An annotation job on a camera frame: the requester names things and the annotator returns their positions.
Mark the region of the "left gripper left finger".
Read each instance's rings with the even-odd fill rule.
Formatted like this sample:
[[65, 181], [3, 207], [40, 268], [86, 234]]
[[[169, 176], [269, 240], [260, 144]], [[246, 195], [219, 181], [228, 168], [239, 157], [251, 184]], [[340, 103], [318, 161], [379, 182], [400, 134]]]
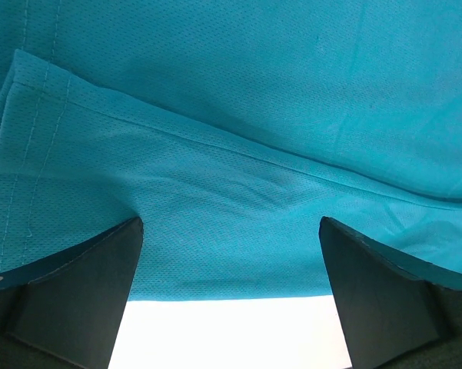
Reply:
[[107, 368], [142, 243], [132, 218], [0, 273], [0, 368]]

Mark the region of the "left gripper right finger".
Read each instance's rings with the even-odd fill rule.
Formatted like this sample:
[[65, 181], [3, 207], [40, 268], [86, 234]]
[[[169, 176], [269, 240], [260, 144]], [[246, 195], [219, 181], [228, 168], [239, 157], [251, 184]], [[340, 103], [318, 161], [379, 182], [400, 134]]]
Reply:
[[319, 239], [353, 368], [462, 368], [462, 274], [323, 217]]

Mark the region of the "teal t shirt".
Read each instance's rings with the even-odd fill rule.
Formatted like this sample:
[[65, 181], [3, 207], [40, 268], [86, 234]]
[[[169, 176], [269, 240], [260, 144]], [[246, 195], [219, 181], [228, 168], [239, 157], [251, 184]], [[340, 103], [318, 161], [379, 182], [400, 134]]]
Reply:
[[0, 273], [140, 217], [133, 300], [324, 295], [324, 216], [462, 273], [462, 1], [0, 1]]

